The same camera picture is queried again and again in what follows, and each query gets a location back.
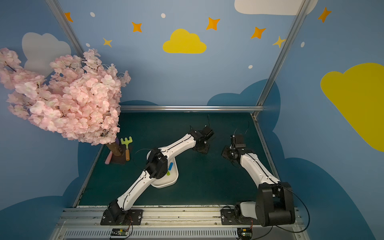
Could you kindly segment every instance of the yellow cloud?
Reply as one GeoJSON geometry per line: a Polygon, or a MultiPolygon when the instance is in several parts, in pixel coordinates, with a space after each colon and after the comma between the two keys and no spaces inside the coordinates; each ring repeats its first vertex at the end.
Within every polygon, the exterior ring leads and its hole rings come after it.
{"type": "Polygon", "coordinates": [[[203,53],[206,49],[207,46],[200,42],[197,34],[184,29],[175,30],[170,40],[163,44],[163,50],[167,53],[203,53]]]}
{"type": "Polygon", "coordinates": [[[327,73],[321,89],[358,134],[384,152],[384,66],[363,63],[327,73]]]}

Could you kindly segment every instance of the orange star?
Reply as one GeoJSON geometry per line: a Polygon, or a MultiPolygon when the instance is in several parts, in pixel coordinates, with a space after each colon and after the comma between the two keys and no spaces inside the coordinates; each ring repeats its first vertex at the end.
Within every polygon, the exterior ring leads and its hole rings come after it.
{"type": "Polygon", "coordinates": [[[64,13],[64,14],[67,17],[68,21],[73,22],[71,19],[71,13],[64,13]]]}
{"type": "Polygon", "coordinates": [[[266,28],[264,29],[258,29],[257,27],[255,27],[255,33],[251,36],[251,39],[252,38],[259,38],[261,39],[262,38],[262,33],[264,32],[266,28]]]}
{"type": "Polygon", "coordinates": [[[327,11],[327,8],[324,9],[323,13],[319,16],[318,19],[320,19],[321,21],[325,21],[325,19],[327,18],[327,16],[331,13],[332,11],[327,11]]]}
{"type": "Polygon", "coordinates": [[[133,32],[139,31],[139,32],[142,33],[142,31],[141,31],[141,23],[136,24],[136,23],[132,22],[132,24],[133,24],[133,32]]]}
{"type": "Polygon", "coordinates": [[[207,27],[207,30],[208,29],[214,29],[214,30],[217,30],[217,23],[220,21],[220,19],[212,19],[212,18],[208,18],[209,19],[209,24],[208,24],[208,27],[207,27]]]}

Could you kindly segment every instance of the tree base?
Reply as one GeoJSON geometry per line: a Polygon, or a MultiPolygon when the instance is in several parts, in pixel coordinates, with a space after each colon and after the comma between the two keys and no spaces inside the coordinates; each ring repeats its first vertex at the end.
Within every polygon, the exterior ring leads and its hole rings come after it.
{"type": "Polygon", "coordinates": [[[127,162],[127,160],[125,159],[126,146],[120,145],[120,148],[124,149],[124,151],[122,152],[122,154],[120,156],[115,156],[114,154],[112,154],[111,162],[124,165],[127,162]]]}

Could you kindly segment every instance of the tree trunk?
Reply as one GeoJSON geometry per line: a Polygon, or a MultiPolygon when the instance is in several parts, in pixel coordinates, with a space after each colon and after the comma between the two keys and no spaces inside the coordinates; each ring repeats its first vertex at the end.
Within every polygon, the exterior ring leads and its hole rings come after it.
{"type": "Polygon", "coordinates": [[[117,157],[122,155],[122,149],[116,142],[107,143],[105,145],[112,151],[113,155],[117,157]]]}

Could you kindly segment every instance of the yellow star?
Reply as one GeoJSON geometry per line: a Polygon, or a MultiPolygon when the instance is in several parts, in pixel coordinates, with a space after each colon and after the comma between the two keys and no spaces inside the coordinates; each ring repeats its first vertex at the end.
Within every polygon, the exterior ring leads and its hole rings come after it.
{"type": "Polygon", "coordinates": [[[258,29],[257,27],[255,27],[255,33],[251,36],[251,39],[252,38],[259,38],[261,39],[262,38],[262,33],[264,32],[266,28],[264,29],[258,29]]]}
{"type": "Polygon", "coordinates": [[[279,48],[281,48],[281,44],[283,43],[285,41],[285,39],[281,39],[280,38],[280,36],[279,36],[279,40],[276,42],[276,43],[274,43],[274,44],[272,44],[272,45],[279,45],[279,48]]]}
{"type": "Polygon", "coordinates": [[[104,44],[103,45],[109,45],[110,47],[112,47],[111,46],[111,42],[112,42],[112,40],[109,40],[109,41],[107,41],[107,40],[105,40],[105,38],[103,38],[104,39],[104,44]]]}
{"type": "Polygon", "coordinates": [[[132,22],[132,24],[133,24],[133,32],[139,31],[139,32],[142,33],[142,31],[141,31],[141,23],[136,24],[136,23],[132,22]]]}
{"type": "Polygon", "coordinates": [[[217,23],[220,21],[220,19],[212,19],[212,18],[208,18],[209,19],[209,24],[208,24],[208,27],[207,27],[207,30],[208,29],[214,29],[214,30],[217,30],[217,23]]]}
{"type": "Polygon", "coordinates": [[[327,8],[324,9],[323,13],[319,16],[318,19],[320,19],[321,21],[325,21],[325,19],[327,18],[327,16],[331,13],[332,11],[327,11],[327,8]]]}
{"type": "Polygon", "coordinates": [[[71,13],[64,13],[64,14],[67,17],[68,21],[73,22],[71,19],[71,13]]]}

